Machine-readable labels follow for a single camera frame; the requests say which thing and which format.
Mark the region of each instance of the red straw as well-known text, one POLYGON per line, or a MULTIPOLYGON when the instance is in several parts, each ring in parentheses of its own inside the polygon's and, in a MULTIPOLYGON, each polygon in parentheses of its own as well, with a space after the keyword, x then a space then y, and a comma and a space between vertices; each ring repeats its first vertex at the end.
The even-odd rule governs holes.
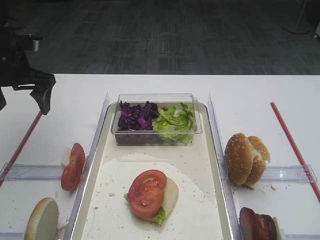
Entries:
MULTIPOLYGON (((282 127, 283 131, 285 132, 285 135, 288 138, 289 143, 291 144, 291 147, 292 147, 296 157, 298 158, 300 164, 304 167, 304 169, 306 171, 306 175, 310 179, 310 173, 308 171, 308 168, 306 167, 307 164, 306 164, 304 158, 302 157, 302 154, 300 153, 293 137, 291 136, 289 129, 287 128, 286 123, 285 123, 284 119, 282 118, 276 104, 274 102, 271 102, 270 105, 271 105, 276 117, 278 118, 278 121, 281 124, 281 127, 282 127)), ((318 198, 318 201, 320 202, 320 190, 319 190, 317 184, 315 182, 310 182, 310 185, 311 185, 316 197, 318 198)))
POLYGON ((7 174, 9 173, 10 169, 12 168, 13 164, 16 162, 19 154, 21 153, 22 149, 24 148, 27 140, 29 139, 31 133, 34 131, 37 123, 39 122, 40 118, 42 116, 42 113, 39 112, 38 115, 35 117, 35 119, 33 120, 33 123, 31 124, 31 126, 29 127, 28 131, 26 132, 26 134, 24 135, 24 138, 22 139, 21 143, 19 144, 18 148, 16 149, 15 153, 13 154, 11 160, 9 161, 9 164, 6 166, 5 170, 3 171, 3 174, 0 176, 2 178, 2 180, 0 180, 0 187, 2 186, 5 177, 7 176, 7 174))

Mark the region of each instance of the tomato slice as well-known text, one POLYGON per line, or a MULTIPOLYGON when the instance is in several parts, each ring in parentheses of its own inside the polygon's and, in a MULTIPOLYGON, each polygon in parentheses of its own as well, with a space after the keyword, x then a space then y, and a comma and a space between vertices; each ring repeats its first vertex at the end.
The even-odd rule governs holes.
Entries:
POLYGON ((61 176, 61 187, 65 191, 74 191, 81 179, 85 166, 85 151, 79 143, 75 143, 70 153, 69 163, 64 168, 61 176))
POLYGON ((148 170, 137 176, 128 193, 132 212, 145 219, 155 217, 161 208, 166 185, 167 177, 159 170, 148 170))

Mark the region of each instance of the food container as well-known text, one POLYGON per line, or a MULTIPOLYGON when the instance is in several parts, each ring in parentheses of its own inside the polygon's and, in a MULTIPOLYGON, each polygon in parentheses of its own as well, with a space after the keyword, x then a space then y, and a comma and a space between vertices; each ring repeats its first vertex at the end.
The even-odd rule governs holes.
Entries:
POLYGON ((199 107, 197 99, 192 94, 121 94, 118 97, 116 110, 111 124, 111 133, 114 135, 117 145, 192 145, 195 134, 202 132, 199 121, 199 107), (122 115, 121 105, 128 103, 129 107, 145 107, 146 103, 157 104, 158 109, 170 110, 176 108, 175 116, 183 110, 183 105, 188 107, 192 113, 192 127, 190 130, 157 129, 155 122, 157 118, 152 119, 152 130, 120 130, 119 119, 122 115))

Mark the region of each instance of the floor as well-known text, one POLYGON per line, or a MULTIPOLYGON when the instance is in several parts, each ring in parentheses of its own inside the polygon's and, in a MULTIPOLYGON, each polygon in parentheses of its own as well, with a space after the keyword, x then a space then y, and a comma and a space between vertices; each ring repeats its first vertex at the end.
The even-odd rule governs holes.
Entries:
POLYGON ((21 3, 12 16, 25 25, 19 33, 44 37, 27 55, 48 73, 320 75, 320 41, 283 29, 299 7, 295 0, 73 0, 21 3))

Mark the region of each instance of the metal tray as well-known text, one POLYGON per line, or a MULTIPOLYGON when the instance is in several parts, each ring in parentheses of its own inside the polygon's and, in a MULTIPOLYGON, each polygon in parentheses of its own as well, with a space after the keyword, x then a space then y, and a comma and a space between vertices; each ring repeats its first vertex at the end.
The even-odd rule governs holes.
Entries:
POLYGON ((116 104, 106 105, 63 239, 231 239, 206 106, 199 103, 203 133, 193 145, 118 146, 110 131, 116 104), (179 188, 162 226, 132 215, 124 199, 133 179, 147 169, 163 170, 179 188))

